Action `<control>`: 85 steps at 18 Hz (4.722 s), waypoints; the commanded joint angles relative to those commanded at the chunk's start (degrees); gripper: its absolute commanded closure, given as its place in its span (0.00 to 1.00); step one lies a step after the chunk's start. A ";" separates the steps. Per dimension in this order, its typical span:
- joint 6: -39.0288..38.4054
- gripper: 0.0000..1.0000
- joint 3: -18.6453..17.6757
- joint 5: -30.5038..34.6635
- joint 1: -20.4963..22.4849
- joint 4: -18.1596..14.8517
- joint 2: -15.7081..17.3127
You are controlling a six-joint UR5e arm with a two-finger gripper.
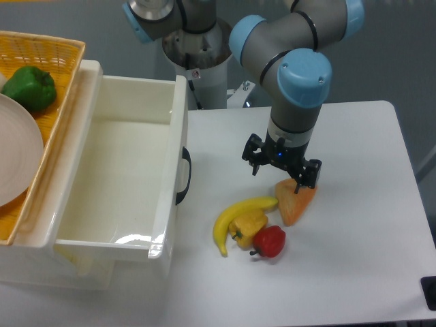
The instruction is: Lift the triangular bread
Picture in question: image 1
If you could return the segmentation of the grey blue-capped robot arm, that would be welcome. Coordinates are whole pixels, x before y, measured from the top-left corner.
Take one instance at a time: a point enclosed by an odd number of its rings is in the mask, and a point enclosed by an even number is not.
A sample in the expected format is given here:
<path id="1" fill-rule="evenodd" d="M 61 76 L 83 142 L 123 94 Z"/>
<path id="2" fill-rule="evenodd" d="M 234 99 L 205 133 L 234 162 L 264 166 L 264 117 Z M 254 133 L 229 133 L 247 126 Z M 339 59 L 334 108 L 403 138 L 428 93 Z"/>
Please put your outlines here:
<path id="1" fill-rule="evenodd" d="M 250 136 L 242 158 L 286 171 L 297 188 L 316 186 L 322 163 L 305 152 L 332 80 L 321 50 L 361 29 L 361 1 L 293 1 L 274 22 L 250 15 L 234 26 L 214 1 L 126 1 L 123 12 L 141 42 L 161 41 L 192 109 L 225 108 L 228 61 L 245 68 L 273 105 L 266 136 Z"/>

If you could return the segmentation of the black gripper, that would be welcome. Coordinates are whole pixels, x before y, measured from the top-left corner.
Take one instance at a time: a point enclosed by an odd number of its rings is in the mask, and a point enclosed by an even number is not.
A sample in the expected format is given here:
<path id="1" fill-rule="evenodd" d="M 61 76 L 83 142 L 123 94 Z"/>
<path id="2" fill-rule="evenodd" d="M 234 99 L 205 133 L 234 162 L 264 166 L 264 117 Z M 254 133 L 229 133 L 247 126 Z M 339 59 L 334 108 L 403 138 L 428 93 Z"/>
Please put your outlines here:
<path id="1" fill-rule="evenodd" d="M 318 159 L 306 162 L 308 144 L 306 142 L 301 146 L 286 146 L 285 140 L 274 141 L 269 133 L 263 143 L 258 135 L 251 134 L 245 144 L 242 159 L 252 167 L 253 176 L 264 165 L 272 165 L 287 173 L 300 173 L 294 189 L 294 194 L 298 194 L 302 188 L 316 188 L 322 167 L 322 161 Z"/>

